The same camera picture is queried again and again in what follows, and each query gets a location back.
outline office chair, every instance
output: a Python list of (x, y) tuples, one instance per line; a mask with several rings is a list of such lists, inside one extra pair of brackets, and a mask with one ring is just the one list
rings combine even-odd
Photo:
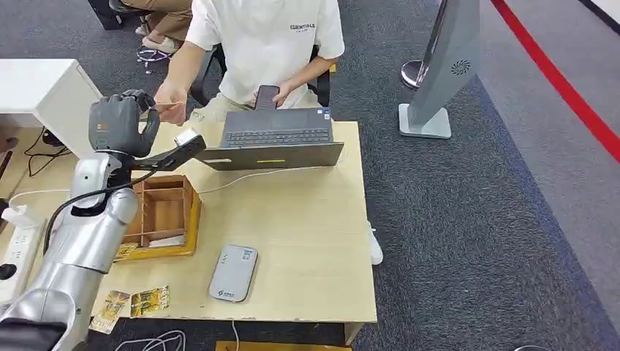
[[(140, 18), (140, 27), (142, 27), (142, 30), (144, 30), (147, 35), (151, 33), (151, 27), (148, 25), (146, 16), (150, 15), (153, 11), (131, 7), (123, 3), (121, 0), (110, 0), (109, 5), (110, 8), (116, 12), (138, 16)], [(149, 63), (169, 59), (172, 56), (171, 53), (164, 53), (162, 51), (147, 48), (145, 46), (140, 46), (140, 48), (136, 52), (136, 55), (137, 61), (144, 63), (144, 68), (146, 69), (147, 75), (153, 73), (153, 70), (148, 68)]]
[[(312, 48), (312, 55), (310, 56), (310, 61), (312, 61), (315, 57), (317, 57), (319, 53), (319, 47), (314, 46)], [(211, 68), (211, 63), (213, 60), (217, 60), (220, 68), (222, 69), (222, 76), (226, 72), (226, 57), (224, 56), (224, 49), (222, 45), (218, 44), (213, 47), (213, 50), (207, 51), (205, 54), (205, 58), (203, 59), (203, 63), (200, 65), (200, 69), (198, 70), (198, 75), (196, 75), (196, 79), (192, 83), (192, 86), (189, 88), (189, 93), (192, 97), (198, 101), (202, 106), (206, 106), (209, 103), (209, 98), (207, 98), (207, 94), (205, 93), (205, 83), (207, 73), (209, 68)], [(330, 100), (330, 72), (329, 70), (317, 78), (317, 84), (312, 85), (308, 84), (310, 90), (312, 90), (318, 97), (319, 103), (323, 107), (329, 106)]]

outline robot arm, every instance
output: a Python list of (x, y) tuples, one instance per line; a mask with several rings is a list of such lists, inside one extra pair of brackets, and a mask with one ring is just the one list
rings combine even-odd
[[(132, 170), (150, 170), (149, 175), (171, 171), (205, 149), (203, 138), (189, 132), (183, 140), (175, 140), (177, 147), (172, 151), (136, 159), (149, 154), (159, 128), (153, 106), (154, 101), (143, 91), (128, 91), (93, 104), (89, 139), (95, 153), (77, 163), (71, 185), (73, 200), (50, 219), (37, 275), (0, 317), (0, 351), (86, 347), (99, 284), (137, 210), (130, 186)], [(145, 110), (147, 125), (139, 133), (138, 119)], [(54, 225), (57, 216), (60, 219)]]

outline wooden organizer compartment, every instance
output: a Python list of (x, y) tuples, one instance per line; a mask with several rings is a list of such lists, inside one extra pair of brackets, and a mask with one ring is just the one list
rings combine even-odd
[[(134, 186), (138, 210), (123, 243), (138, 247), (125, 260), (180, 256), (196, 251), (200, 198), (183, 175), (148, 178)], [(149, 247), (154, 240), (184, 236), (181, 245)]]

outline black cable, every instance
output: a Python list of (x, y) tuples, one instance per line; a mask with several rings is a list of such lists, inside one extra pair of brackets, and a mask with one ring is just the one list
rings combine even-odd
[(44, 237), (44, 241), (43, 241), (43, 254), (45, 254), (48, 251), (48, 248), (50, 247), (50, 238), (52, 236), (52, 228), (54, 226), (54, 222), (56, 221), (56, 217), (58, 217), (58, 215), (62, 212), (62, 210), (64, 210), (67, 206), (69, 206), (72, 203), (75, 203), (77, 201), (86, 199), (87, 197), (91, 197), (91, 196), (99, 195), (99, 194), (111, 193), (111, 192), (114, 192), (114, 191), (119, 190), (119, 189), (123, 189), (123, 188), (134, 186), (135, 184), (140, 183), (141, 181), (144, 181), (148, 177), (152, 176), (153, 174), (155, 174), (155, 172), (157, 172), (157, 171), (156, 170), (152, 170), (151, 172), (146, 173), (145, 175), (143, 175), (143, 176), (141, 176), (141, 177), (139, 177), (137, 179), (134, 179), (133, 181), (130, 181), (129, 183), (121, 184), (121, 185), (117, 185), (117, 186), (110, 186), (110, 187), (105, 188), (105, 189), (95, 190), (94, 192), (87, 192), (85, 194), (78, 195), (78, 196), (76, 196), (74, 198), (68, 199), (67, 201), (62, 203), (62, 205), (60, 205), (56, 209), (56, 211), (54, 211), (54, 213), (52, 214), (52, 217), (50, 217), (50, 221), (48, 223), (48, 228), (45, 230), (45, 237)]
[[(35, 154), (29, 154), (30, 150), (32, 150), (39, 142), (39, 140), (41, 140), (41, 137), (43, 136), (43, 133), (45, 133), (45, 128), (43, 128), (41, 130), (41, 133), (39, 134), (39, 136), (37, 137), (37, 139), (34, 141), (34, 143), (32, 144), (32, 146), (30, 146), (28, 148), (28, 150), (24, 151), (23, 154), (26, 156), (30, 156), (30, 158), (28, 159), (28, 176), (30, 178), (36, 176), (37, 174), (39, 174), (39, 172), (41, 172), (44, 168), (46, 168), (50, 163), (52, 163), (53, 160), (57, 159), (60, 156), (66, 156), (71, 154), (71, 151), (69, 151), (69, 149), (65, 146), (62, 149), (60, 149), (59, 151), (57, 151), (54, 154), (42, 154), (42, 153), (35, 153)], [(36, 157), (36, 156), (45, 156), (45, 157), (51, 157), (49, 161), (47, 161), (41, 168), (39, 168), (36, 172), (32, 173), (32, 160)]]

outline gray carpet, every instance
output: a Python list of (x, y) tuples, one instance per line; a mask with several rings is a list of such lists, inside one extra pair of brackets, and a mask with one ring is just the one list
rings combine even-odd
[[(613, 95), (620, 91), (620, 71), (613, 58), (620, 56), (620, 36), (579, 1), (516, 0), (510, 6), (618, 134), (620, 105)], [(483, 3), (482, 14), (480, 80), (620, 330), (620, 165), (540, 73), (490, 2)]]
[[(2, 57), (75, 57), (104, 94), (153, 91), (132, 28), (103, 31), (83, 0), (0, 0)], [(347, 52), (333, 80), (336, 120), (360, 123), (368, 216), (385, 261), (374, 269), (379, 323), (357, 350), (620, 350), (620, 339), (480, 81), (447, 106), (451, 140), (403, 138), (410, 99), (398, 68), (420, 57), (434, 0), (341, 0)], [(341, 344), (340, 325), (238, 323), (248, 341)], [(122, 320), (93, 350), (170, 329), (188, 350), (234, 339), (228, 322)]]

